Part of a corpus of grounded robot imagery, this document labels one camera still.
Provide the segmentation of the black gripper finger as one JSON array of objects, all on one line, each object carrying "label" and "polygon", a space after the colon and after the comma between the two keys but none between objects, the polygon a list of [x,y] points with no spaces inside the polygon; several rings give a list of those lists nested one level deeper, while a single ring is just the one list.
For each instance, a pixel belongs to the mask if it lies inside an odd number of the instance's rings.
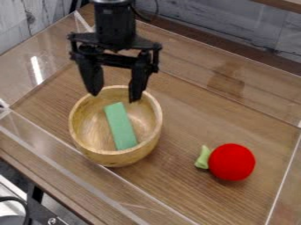
[{"label": "black gripper finger", "polygon": [[145,90],[148,77],[151,73],[151,56],[139,54],[131,67],[131,80],[128,83],[129,102],[140,100],[141,93]]},{"label": "black gripper finger", "polygon": [[96,60],[85,55],[76,56],[76,63],[81,74],[83,84],[89,94],[96,96],[103,87],[103,70]]}]

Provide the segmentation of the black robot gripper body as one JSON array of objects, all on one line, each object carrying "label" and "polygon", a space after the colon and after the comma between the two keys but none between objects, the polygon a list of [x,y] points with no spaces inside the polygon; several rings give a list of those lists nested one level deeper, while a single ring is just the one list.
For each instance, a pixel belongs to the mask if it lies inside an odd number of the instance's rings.
[{"label": "black robot gripper body", "polygon": [[92,6],[93,31],[67,36],[81,73],[101,73],[101,65],[156,73],[161,44],[136,33],[135,18],[149,19],[137,13],[133,0],[92,0]]}]

